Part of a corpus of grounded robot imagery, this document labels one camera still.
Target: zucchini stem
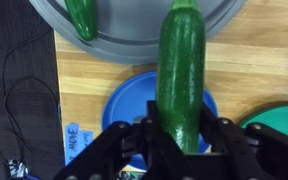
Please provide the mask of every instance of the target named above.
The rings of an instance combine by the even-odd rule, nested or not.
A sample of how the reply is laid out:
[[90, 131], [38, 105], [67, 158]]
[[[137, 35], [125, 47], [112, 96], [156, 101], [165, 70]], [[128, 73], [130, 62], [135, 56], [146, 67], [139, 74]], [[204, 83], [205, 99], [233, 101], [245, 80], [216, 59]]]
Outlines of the zucchini stem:
[[199, 9], [196, 0], [173, 0], [171, 9], [175, 10], [179, 8], [194, 8], [197, 10]]

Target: wooden surface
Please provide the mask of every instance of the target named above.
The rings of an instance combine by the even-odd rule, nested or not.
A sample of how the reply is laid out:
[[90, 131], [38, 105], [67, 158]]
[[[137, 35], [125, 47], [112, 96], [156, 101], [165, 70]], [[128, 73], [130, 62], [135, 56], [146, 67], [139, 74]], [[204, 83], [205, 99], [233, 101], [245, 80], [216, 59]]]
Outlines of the wooden surface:
[[[156, 66], [105, 62], [56, 35], [63, 125], [101, 132], [110, 94], [126, 79]], [[205, 87], [220, 116], [239, 122], [262, 107], [288, 102], [288, 1], [248, 0], [207, 44]]]

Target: gray plate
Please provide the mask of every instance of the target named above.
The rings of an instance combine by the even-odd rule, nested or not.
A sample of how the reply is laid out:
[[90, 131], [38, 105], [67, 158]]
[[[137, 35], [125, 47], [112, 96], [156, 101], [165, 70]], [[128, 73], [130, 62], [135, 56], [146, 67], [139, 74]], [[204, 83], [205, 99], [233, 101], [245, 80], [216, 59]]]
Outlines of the gray plate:
[[[207, 38], [213, 37], [245, 0], [200, 0]], [[97, 0], [98, 37], [83, 41], [70, 22], [64, 0], [30, 0], [65, 39], [101, 59], [122, 64], [157, 62], [160, 27], [172, 0]]]

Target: green plate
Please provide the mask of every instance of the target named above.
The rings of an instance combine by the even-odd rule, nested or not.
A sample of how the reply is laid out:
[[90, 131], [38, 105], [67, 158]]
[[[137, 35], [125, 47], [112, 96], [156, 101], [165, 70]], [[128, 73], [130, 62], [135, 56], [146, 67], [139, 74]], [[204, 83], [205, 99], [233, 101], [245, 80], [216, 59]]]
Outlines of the green plate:
[[246, 125], [253, 122], [266, 124], [277, 131], [288, 135], [288, 106], [271, 108], [252, 114], [239, 125], [246, 128]]

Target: black mat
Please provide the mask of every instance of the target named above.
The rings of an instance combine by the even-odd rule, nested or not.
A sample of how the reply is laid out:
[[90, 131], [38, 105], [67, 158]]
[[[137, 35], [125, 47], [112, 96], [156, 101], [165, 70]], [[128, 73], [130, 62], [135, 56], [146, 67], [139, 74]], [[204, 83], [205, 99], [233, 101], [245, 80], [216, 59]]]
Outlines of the black mat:
[[[0, 0], [0, 132], [2, 129], [11, 129], [3, 108], [2, 70], [6, 52], [48, 28], [29, 1]], [[53, 31], [15, 50], [8, 57], [5, 70], [6, 89], [19, 78], [35, 77], [52, 90], [58, 101]], [[19, 123], [25, 143], [32, 151], [32, 158], [28, 162], [32, 175], [40, 179], [52, 179], [64, 167], [62, 128], [52, 96], [41, 84], [26, 80], [10, 93], [7, 105]], [[6, 158], [19, 157], [16, 142], [12, 135], [1, 135], [0, 146]], [[6, 179], [1, 156], [0, 179]]]

